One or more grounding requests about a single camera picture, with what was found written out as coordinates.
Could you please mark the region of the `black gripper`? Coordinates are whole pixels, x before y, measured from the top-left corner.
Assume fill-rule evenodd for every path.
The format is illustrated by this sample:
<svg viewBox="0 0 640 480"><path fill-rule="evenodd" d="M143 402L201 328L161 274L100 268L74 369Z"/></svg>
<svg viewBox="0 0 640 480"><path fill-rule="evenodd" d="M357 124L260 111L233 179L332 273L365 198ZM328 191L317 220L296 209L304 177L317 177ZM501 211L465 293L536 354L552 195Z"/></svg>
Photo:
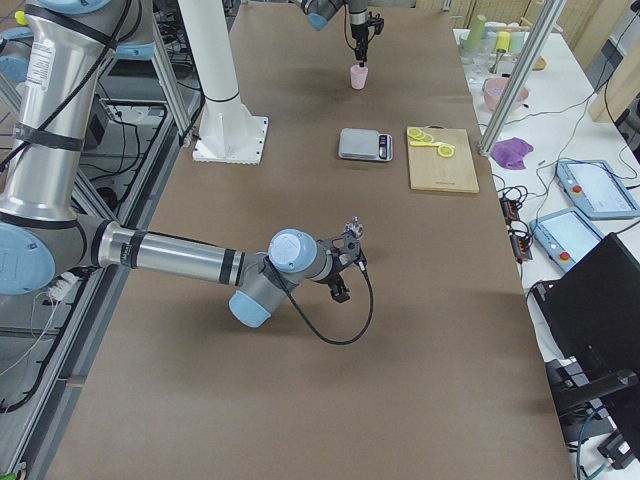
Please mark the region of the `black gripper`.
<svg viewBox="0 0 640 480"><path fill-rule="evenodd" d="M346 268L339 259L333 259L331 270L324 278L324 283L329 286L331 298L339 303L349 300L349 289L346 287L341 272Z"/></svg>
<svg viewBox="0 0 640 480"><path fill-rule="evenodd" d="M362 24L350 24L351 37L356 42L356 47L354 48L354 54L356 61L360 67L366 66L367 61L367 49L365 46L368 44L369 39L369 26L368 22L365 21Z"/></svg>

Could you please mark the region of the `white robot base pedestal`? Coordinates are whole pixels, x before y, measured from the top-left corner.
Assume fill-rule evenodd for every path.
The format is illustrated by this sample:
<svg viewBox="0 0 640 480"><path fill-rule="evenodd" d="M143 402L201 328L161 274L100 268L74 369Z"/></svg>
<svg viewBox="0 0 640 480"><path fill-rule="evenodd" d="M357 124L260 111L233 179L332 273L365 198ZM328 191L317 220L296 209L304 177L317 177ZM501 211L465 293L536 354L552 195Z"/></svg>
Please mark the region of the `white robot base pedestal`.
<svg viewBox="0 0 640 480"><path fill-rule="evenodd" d="M242 102L222 3L184 0L179 8L205 97L193 159L259 164L269 120Z"/></svg>

